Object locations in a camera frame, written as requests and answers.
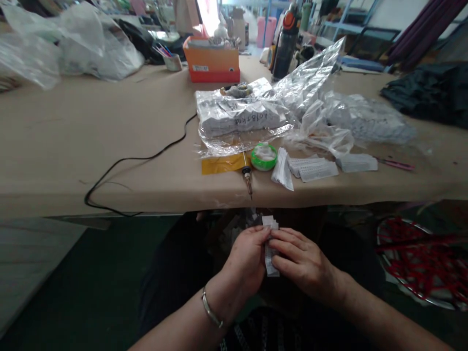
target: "silver bracelet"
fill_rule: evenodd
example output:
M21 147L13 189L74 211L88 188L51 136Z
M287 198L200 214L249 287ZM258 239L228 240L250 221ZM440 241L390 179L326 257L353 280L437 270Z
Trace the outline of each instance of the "silver bracelet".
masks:
M205 311L208 314L208 316L211 318L211 320L217 325L219 329L223 327L223 321L219 321L219 319L215 316L213 311L211 311L210 305L208 305L208 301L206 300L206 286L203 287L203 295L201 296L201 299L203 300L203 306L205 307Z

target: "pen holder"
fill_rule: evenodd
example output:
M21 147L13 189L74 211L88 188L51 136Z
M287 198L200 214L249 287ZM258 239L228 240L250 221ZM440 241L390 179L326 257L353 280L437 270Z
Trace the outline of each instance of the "pen holder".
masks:
M177 54L172 54L171 57L167 58L165 56L162 57L164 59L164 63L166 64L166 68L171 72L179 72L182 71L182 62L180 62L180 57Z

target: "beige table surface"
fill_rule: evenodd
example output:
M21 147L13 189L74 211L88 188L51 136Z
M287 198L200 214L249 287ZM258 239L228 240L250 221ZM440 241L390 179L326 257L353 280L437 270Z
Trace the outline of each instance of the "beige table surface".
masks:
M240 57L243 81L269 77L256 58ZM335 90L378 98L394 77L341 73ZM83 204L95 181L122 157L150 156L183 134L195 114L195 90L225 84L193 84L187 70L144 67L118 83L67 77L51 91L26 84L0 95L0 216L82 215L99 212ZM187 137L158 159L128 161L112 173L93 200L120 211L183 212L229 207L305 207L377 201L468 199L468 134L465 130L409 118L431 156L394 147L371 147L416 166L412 173L379 165L377 172L343 174L302 183L294 192L253 173L253 201L238 172L201 175L194 152L198 120Z

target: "clear plastic bag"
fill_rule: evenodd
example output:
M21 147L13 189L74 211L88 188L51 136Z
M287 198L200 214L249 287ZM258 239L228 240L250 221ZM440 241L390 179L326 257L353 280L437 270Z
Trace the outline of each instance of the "clear plastic bag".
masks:
M0 36L0 70L15 72L44 90L60 82L60 50L42 38L7 33Z
M244 10L244 22L249 24L249 42L257 42L258 24L255 15L247 7L241 6Z
M329 107L317 100L302 117L300 130L287 133L283 138L283 144L289 150L309 150L309 153L317 152L317 149L331 153L336 158L349 154L354 138L349 129L329 126L327 115Z
M405 145L417 131L394 108L359 94L344 95L333 91L324 95L327 123L351 130L361 142Z
M198 134L206 146L198 151L202 158L235 155L299 128L289 110L272 98L274 90L266 78L249 86L253 92L244 98L224 96L219 90L195 93Z
M85 1L50 19L15 6L5 5L2 10L20 38L15 48L8 40L10 64L5 66L44 89L50 89L54 84L40 83L40 75L49 77L57 66L61 74L92 74L103 80L117 81L138 71L144 64L143 55L112 18ZM37 48L39 53L50 51L50 54L38 59L28 58L32 48ZM13 64L19 59L23 64L15 67Z
M302 121L307 109L332 87L326 84L329 76L338 69L336 65L344 48L345 38L329 46L304 62L281 79L275 86L276 99Z
M76 38L63 38L58 45L62 49L61 73L65 75L92 74L102 80L118 81L137 72L143 66L145 59L122 29L112 18L106 14L97 13L98 10L86 2L72 6L67 11L79 6L83 6L85 10L76 10L69 16L74 20L70 22L68 30L80 31L83 33L83 39L91 32L87 33L85 28L80 28L77 20L88 23L89 27L96 31L96 36L102 36L102 51L99 49L98 41L93 48L90 48L91 42L84 46Z

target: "floor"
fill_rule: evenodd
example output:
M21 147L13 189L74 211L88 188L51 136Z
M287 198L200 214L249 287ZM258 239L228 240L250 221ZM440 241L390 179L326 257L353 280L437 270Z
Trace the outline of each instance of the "floor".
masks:
M105 232L88 229L0 340L0 350L128 349L136 341L140 279L176 220L115 218ZM385 298L455 349L466 347L468 313L422 307L391 283Z
M250 43L246 48L245 51L251 54L254 57L260 58L263 52L263 48L257 47L256 43Z

